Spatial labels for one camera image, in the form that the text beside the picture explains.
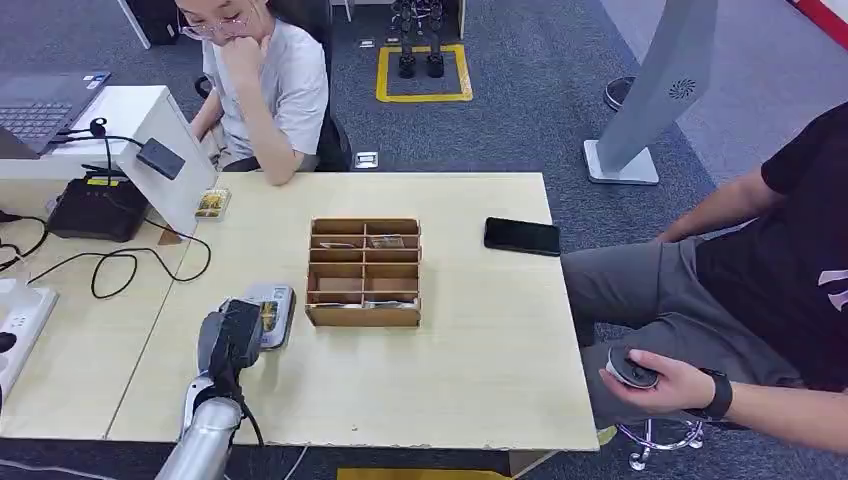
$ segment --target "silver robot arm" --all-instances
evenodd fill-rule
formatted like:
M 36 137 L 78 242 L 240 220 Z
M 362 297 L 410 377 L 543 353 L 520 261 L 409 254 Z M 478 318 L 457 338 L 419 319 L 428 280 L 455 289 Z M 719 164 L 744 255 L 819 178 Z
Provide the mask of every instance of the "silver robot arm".
M 229 398 L 201 403 L 156 480 L 220 480 L 241 424 L 241 407 Z
M 238 377 L 259 356 L 259 307 L 228 301 L 221 309 L 225 313 L 210 313 L 201 325 L 200 374 L 186 391 L 180 438 L 156 480 L 223 479 L 233 437 L 242 418 L 250 416 Z

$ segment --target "white t-shirt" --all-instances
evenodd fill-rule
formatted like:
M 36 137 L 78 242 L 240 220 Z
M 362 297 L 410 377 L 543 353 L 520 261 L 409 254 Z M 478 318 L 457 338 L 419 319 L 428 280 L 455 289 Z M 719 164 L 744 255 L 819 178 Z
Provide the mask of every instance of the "white t-shirt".
M 203 72 L 221 97 L 221 125 L 230 155 L 254 156 L 235 87 L 221 47 L 203 42 Z M 274 123 L 286 134 L 292 148 L 305 156 L 301 171 L 315 170 L 318 136 L 324 123 L 329 85 L 324 49 L 301 28 L 277 20 L 268 45 L 259 84 Z

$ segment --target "compartment organizer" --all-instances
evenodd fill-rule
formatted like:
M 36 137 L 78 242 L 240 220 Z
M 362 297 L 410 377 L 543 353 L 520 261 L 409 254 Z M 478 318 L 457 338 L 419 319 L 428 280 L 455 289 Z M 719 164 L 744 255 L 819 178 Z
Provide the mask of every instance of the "compartment organizer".
M 420 271 L 415 219 L 314 219 L 306 314 L 316 326 L 418 326 Z

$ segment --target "laptop keyboard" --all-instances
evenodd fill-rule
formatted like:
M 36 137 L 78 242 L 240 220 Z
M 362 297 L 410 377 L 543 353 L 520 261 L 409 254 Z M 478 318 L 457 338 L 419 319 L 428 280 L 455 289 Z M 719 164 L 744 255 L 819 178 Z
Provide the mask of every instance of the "laptop keyboard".
M 67 103 L 34 103 L 29 107 L 0 106 L 0 126 L 20 140 L 51 135 L 71 111 Z

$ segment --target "black phone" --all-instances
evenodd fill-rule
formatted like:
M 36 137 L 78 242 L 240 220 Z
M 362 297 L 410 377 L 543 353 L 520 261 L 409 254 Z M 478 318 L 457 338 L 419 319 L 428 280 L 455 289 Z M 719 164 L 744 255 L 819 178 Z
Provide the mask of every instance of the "black phone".
M 489 217 L 486 219 L 483 245 L 497 250 L 558 257 L 559 228 L 541 223 Z

